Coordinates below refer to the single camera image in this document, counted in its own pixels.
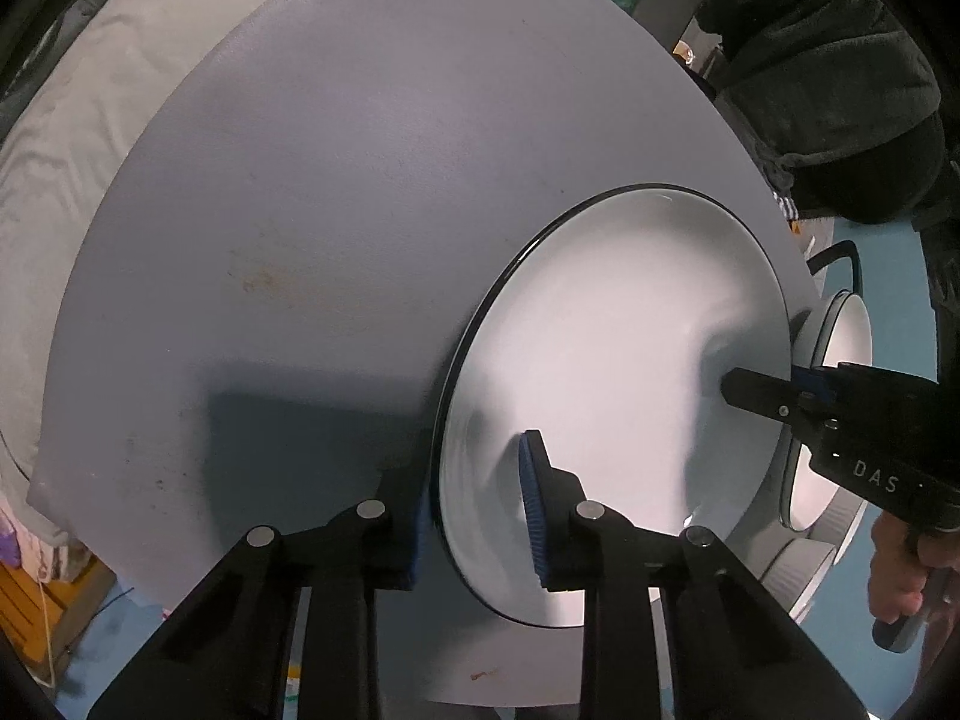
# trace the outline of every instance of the white plate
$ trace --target white plate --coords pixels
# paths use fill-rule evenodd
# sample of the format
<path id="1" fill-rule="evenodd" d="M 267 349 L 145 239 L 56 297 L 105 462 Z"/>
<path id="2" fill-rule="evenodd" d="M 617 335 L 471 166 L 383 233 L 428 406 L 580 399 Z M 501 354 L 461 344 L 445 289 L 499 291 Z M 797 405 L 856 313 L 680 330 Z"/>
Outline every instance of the white plate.
<path id="1" fill-rule="evenodd" d="M 487 605 L 532 625 L 579 626 L 582 594 L 547 593 L 534 573 L 518 436 L 540 430 L 554 466 L 637 526 L 696 523 L 726 538 L 781 426 L 728 406 L 720 377 L 736 365 L 789 376 L 784 298 L 736 218 L 664 188 L 584 205 L 501 285 L 448 382 L 440 520 Z"/>
<path id="2" fill-rule="evenodd" d="M 811 319 L 815 321 L 816 317 L 811 316 L 808 322 Z M 836 367 L 839 362 L 870 365 L 873 360 L 867 307 L 859 295 L 842 290 L 829 300 L 810 367 Z M 810 470 L 810 450 L 797 442 L 791 447 L 784 474 L 781 521 L 795 531 L 805 531 L 824 513 L 837 490 L 829 479 Z"/>

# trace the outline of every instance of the plate rim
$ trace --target plate rim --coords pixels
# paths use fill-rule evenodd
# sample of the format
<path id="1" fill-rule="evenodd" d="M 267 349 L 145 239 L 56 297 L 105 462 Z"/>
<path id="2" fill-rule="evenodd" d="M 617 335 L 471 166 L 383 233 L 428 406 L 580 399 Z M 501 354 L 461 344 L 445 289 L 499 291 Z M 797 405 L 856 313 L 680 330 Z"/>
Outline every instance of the plate rim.
<path id="1" fill-rule="evenodd" d="M 781 279 L 779 279 L 778 274 L 776 273 L 776 268 L 774 267 L 773 262 L 770 259 L 770 255 L 767 253 L 766 248 L 762 245 L 760 240 L 757 239 L 757 235 L 747 227 L 747 224 L 744 223 L 742 218 L 739 218 L 736 213 L 733 213 L 731 209 L 728 209 L 723 203 L 718 200 L 713 199 L 710 196 L 702 193 L 702 191 L 696 191 L 695 189 L 690 189 L 688 187 L 683 187 L 678 184 L 667 184 L 662 182 L 641 182 L 637 184 L 625 184 L 614 189 L 602 191 L 600 194 L 594 194 L 594 196 L 589 197 L 586 200 L 582 200 L 576 205 L 571 206 L 568 210 L 560 214 L 555 220 L 552 220 L 551 223 L 544 226 L 538 233 L 530 239 L 527 244 L 522 247 L 520 252 L 515 255 L 514 259 L 510 261 L 510 264 L 506 266 L 503 271 L 496 277 L 496 280 L 493 281 L 493 285 L 486 292 L 486 295 L 480 300 L 477 304 L 476 310 L 473 314 L 470 315 L 470 318 L 467 320 L 467 324 L 464 327 L 464 331 L 460 333 L 460 337 L 454 347 L 452 356 L 450 357 L 449 365 L 446 367 L 446 372 L 443 375 L 443 386 L 440 388 L 440 401 L 437 405 L 436 416 L 434 418 L 433 428 L 432 428 L 432 437 L 430 440 L 430 473 L 429 473 L 429 503 L 430 503 L 430 518 L 433 521 L 434 528 L 437 532 L 438 537 L 440 538 L 440 544 L 443 546 L 443 555 L 445 555 L 449 564 L 453 567 L 453 570 L 456 572 L 457 577 L 460 579 L 461 584 L 467 588 L 470 595 L 472 595 L 477 601 L 480 602 L 488 610 L 491 610 L 498 617 L 509 620 L 512 623 L 517 623 L 518 625 L 523 625 L 528 628 L 541 628 L 544 630 L 555 631 L 563 629 L 572 629 L 572 628 L 582 628 L 583 624 L 580 625 L 542 625 L 539 623 L 532 623 L 526 620 L 521 620 L 516 617 L 513 617 L 510 614 L 503 613 L 502 610 L 494 607 L 492 604 L 488 603 L 484 599 L 479 591 L 474 589 L 473 585 L 470 584 L 464 572 L 461 570 L 459 563 L 453 556 L 453 550 L 450 547 L 448 537 L 446 536 L 446 530 L 443 526 L 443 517 L 442 512 L 440 511 L 440 455 L 443 453 L 443 436 L 445 435 L 446 420 L 448 420 L 448 415 L 450 411 L 450 403 L 453 399 L 453 392 L 456 389 L 457 382 L 460 378 L 460 371 L 463 369 L 464 361 L 467 359 L 467 352 L 472 346 L 474 338 L 480 329 L 480 325 L 483 324 L 484 319 L 486 319 L 488 312 L 490 312 L 491 306 L 496 301 L 496 298 L 500 295 L 503 288 L 506 286 L 507 282 L 510 280 L 511 276 L 517 271 L 517 269 L 526 261 L 531 253 L 542 244 L 550 235 L 556 232 L 560 227 L 565 223 L 570 221 L 576 215 L 582 214 L 585 210 L 592 208 L 594 205 L 599 204 L 603 200 L 610 199 L 611 197 L 618 196 L 618 194 L 627 194 L 632 191 L 642 191 L 642 190 L 670 190 L 670 191 L 681 191 L 685 194 L 692 194 L 699 199 L 706 200 L 712 205 L 717 206 L 724 213 L 733 217 L 740 226 L 747 232 L 747 234 L 754 240 L 757 244 L 757 247 L 760 249 L 760 252 L 763 254 L 763 258 L 766 260 L 767 266 L 770 269 L 771 273 L 776 280 L 776 286 L 778 287 L 779 297 L 781 298 L 781 308 L 784 311 L 784 322 L 788 330 L 789 337 L 789 325 L 790 325 L 790 314 L 787 311 L 786 307 L 786 298 L 784 297 L 784 288 L 781 285 Z"/>
<path id="2" fill-rule="evenodd" d="M 852 295 L 852 290 L 837 290 L 829 298 L 827 311 L 824 312 L 824 318 L 820 323 L 820 330 L 817 332 L 817 341 L 813 344 L 813 351 L 810 353 L 810 363 L 808 367 L 818 367 L 827 357 L 827 347 L 830 339 L 833 337 L 833 330 L 836 328 L 837 319 L 840 319 L 840 312 Z M 808 527 L 797 530 L 793 526 L 791 517 L 791 506 L 793 505 L 793 488 L 797 482 L 797 467 L 800 465 L 800 450 L 803 449 L 803 442 L 791 435 L 790 445 L 787 447 L 786 460 L 784 463 L 784 478 L 781 482 L 781 495 L 779 495 L 779 520 L 784 528 L 788 528 L 792 533 L 808 532 L 816 520 Z"/>

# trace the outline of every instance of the blue floor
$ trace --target blue floor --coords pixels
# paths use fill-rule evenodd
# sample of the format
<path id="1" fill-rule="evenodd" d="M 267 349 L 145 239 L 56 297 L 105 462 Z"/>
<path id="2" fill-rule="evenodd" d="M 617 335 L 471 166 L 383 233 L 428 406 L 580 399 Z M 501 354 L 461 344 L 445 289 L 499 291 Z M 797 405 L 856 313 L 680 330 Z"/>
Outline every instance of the blue floor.
<path id="1" fill-rule="evenodd" d="M 862 227 L 839 221 L 834 240 L 856 242 L 863 262 L 864 300 L 874 332 L 874 365 L 936 378 L 936 341 L 920 239 L 906 223 Z M 827 291 L 846 287 L 848 269 L 834 266 Z M 920 646 L 903 655 L 872 642 L 867 577 L 874 548 L 868 509 L 846 557 L 829 573 L 803 623 L 810 638 L 856 690 L 867 709 L 890 717 L 912 689 Z"/>
<path id="2" fill-rule="evenodd" d="M 163 621 L 162 608 L 137 603 L 136 591 L 117 598 L 123 592 L 118 584 L 113 587 L 102 613 L 74 649 L 56 693 L 56 708 L 66 720 L 85 720 L 107 685 Z"/>

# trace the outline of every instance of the human hand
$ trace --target human hand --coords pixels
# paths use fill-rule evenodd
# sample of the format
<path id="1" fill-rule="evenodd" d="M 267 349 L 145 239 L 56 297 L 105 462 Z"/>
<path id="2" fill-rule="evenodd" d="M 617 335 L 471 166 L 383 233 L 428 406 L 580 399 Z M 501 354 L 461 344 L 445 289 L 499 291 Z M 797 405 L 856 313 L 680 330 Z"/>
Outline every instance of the human hand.
<path id="1" fill-rule="evenodd" d="M 886 623 L 912 615 L 923 605 L 923 586 L 931 568 L 960 568 L 960 533 L 921 536 L 917 555 L 906 550 L 908 526 L 893 514 L 882 512 L 874 523 L 871 538 L 874 557 L 870 561 L 867 596 L 870 614 Z M 953 595 L 957 576 L 947 589 Z"/>

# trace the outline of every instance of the gray round table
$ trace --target gray round table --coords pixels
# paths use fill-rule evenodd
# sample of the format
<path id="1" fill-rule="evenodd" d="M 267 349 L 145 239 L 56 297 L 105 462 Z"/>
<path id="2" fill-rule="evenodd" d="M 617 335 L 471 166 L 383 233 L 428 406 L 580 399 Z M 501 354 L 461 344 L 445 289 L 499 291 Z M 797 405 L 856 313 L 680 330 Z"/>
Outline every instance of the gray round table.
<path id="1" fill-rule="evenodd" d="M 504 266 L 643 182 L 737 215 L 790 317 L 817 299 L 736 137 L 609 1 L 267 2 L 171 95 L 96 215 L 30 502 L 176 605 L 247 528 L 323 524 L 405 463 Z M 498 617 L 428 542 L 416 591 L 381 598 L 384 688 L 575 702 L 581 630 Z"/>

